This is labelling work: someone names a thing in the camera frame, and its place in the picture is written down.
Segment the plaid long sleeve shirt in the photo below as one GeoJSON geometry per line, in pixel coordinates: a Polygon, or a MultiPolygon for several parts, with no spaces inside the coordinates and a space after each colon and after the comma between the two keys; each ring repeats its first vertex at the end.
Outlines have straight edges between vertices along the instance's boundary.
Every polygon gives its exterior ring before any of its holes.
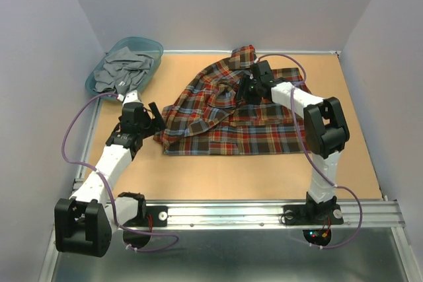
{"type": "Polygon", "coordinates": [[[256,59],[252,45],[201,70],[177,100],[163,108],[166,128],[154,141],[165,155],[279,155],[301,152],[291,112],[263,100],[237,101],[241,77],[256,59]]]}

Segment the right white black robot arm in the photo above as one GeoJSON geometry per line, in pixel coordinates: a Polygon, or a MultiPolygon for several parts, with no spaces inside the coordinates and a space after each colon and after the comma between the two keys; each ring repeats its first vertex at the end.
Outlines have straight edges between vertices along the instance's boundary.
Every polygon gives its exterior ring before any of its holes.
{"type": "Polygon", "coordinates": [[[299,83],[275,78],[267,61],[255,61],[250,75],[241,78],[236,98],[248,104],[266,99],[291,111],[300,145],[311,163],[311,184],[302,205],[286,205],[282,213],[285,225],[313,225],[326,220],[341,224],[342,214],[336,197],[336,172],[340,154],[350,132],[340,101],[321,98],[300,89],[299,83]]]}

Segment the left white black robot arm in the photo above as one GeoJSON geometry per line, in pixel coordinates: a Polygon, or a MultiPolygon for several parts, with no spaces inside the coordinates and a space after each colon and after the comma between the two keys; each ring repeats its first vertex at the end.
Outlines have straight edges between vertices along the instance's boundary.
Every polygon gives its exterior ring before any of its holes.
{"type": "Polygon", "coordinates": [[[59,199],[54,207],[57,251],[101,258],[122,225],[150,220],[144,195],[124,192],[114,197],[112,189],[133,162],[143,140],[164,128],[156,103],[124,103],[99,161],[95,166],[85,165],[91,170],[89,177],[71,197],[59,199]]]}

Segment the grey long sleeve shirt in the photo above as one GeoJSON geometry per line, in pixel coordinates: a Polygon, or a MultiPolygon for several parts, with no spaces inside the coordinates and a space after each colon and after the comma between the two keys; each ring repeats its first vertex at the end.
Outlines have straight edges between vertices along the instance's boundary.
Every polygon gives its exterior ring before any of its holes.
{"type": "Polygon", "coordinates": [[[94,91],[126,95],[138,88],[150,74],[155,59],[143,52],[121,48],[106,56],[103,66],[94,71],[94,91]]]}

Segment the teal plastic basket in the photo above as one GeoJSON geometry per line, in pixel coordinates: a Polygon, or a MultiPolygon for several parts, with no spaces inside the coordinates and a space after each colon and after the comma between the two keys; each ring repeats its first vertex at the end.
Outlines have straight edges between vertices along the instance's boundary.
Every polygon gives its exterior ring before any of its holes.
{"type": "Polygon", "coordinates": [[[161,64],[163,46],[141,37],[118,41],[105,54],[85,81],[92,95],[104,92],[126,95],[143,92],[161,64]]]}

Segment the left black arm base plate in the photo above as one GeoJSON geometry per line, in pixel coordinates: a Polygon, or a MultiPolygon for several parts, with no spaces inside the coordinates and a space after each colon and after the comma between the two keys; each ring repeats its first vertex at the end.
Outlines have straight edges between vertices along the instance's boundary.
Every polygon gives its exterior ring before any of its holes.
{"type": "Polygon", "coordinates": [[[118,214],[120,224],[125,227],[164,228],[168,225],[168,207],[165,205],[139,207],[131,219],[118,214]]]}

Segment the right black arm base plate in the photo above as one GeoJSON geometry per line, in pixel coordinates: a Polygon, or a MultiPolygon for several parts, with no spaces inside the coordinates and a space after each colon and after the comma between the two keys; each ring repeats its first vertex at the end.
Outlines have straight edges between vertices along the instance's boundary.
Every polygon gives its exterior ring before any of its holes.
{"type": "Polygon", "coordinates": [[[304,205],[285,205],[283,206],[283,223],[287,226],[312,226],[324,225],[343,225],[344,219],[340,206],[336,204],[323,211],[315,208],[308,208],[304,205]]]}

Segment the aluminium front rail frame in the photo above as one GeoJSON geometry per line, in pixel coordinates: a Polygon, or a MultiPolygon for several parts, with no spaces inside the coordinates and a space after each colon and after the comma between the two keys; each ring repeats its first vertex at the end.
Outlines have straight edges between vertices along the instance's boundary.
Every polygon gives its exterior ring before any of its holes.
{"type": "Polygon", "coordinates": [[[50,243],[41,281],[420,281],[399,204],[344,199],[344,224],[332,239],[361,229],[353,243],[320,251],[301,227],[280,217],[284,200],[168,201],[175,251],[124,250],[114,241],[103,258],[62,254],[50,243]]]}

